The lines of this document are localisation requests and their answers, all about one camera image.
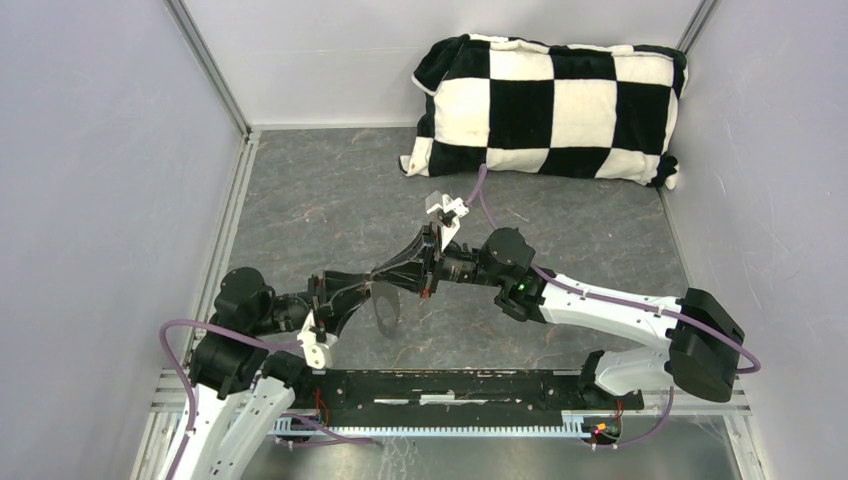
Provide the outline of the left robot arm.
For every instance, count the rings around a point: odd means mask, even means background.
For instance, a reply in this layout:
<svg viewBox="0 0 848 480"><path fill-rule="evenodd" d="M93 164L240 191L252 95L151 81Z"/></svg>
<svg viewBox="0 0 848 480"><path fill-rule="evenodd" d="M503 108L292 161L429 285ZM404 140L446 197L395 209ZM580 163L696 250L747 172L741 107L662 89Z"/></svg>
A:
<svg viewBox="0 0 848 480"><path fill-rule="evenodd" d="M331 365L331 348L372 296L367 274L325 271L303 292L279 294L255 268L224 275L206 322L170 320L159 340L187 395L182 435L172 441L162 479L238 479L280 418L348 442L309 372ZM311 399L313 415L293 412Z"/></svg>

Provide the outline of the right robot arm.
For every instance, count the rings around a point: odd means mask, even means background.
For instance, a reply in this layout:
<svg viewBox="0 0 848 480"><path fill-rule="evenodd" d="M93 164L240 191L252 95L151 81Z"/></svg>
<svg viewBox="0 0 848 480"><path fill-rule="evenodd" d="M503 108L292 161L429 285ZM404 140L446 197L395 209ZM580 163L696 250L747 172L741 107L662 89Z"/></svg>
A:
<svg viewBox="0 0 848 480"><path fill-rule="evenodd" d="M423 298L442 281L496 287L495 305L516 321L578 326L638 343L629 351L594 352L584 362L577 392L591 408L670 387L729 401L744 333L713 295L690 288L681 298L657 297L597 287L538 267L534 257L515 228L498 228L470 248L444 242L440 228L426 225L370 279Z"/></svg>

